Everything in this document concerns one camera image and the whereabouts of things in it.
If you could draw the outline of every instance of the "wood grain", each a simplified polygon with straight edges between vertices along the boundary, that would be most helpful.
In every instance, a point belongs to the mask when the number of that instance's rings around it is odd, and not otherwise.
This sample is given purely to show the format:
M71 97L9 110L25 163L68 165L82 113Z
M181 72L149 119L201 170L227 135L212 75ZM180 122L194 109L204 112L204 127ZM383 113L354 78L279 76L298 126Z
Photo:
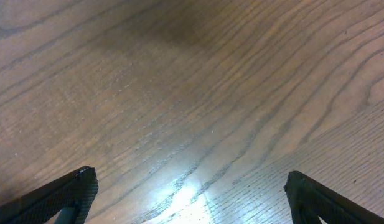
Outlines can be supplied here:
M353 147L315 144L363 141L323 136L382 100L384 0L0 1L0 203L89 165L89 223L283 222L288 169L346 193L324 174ZM331 172L384 215L384 173ZM264 175L276 200L241 196Z

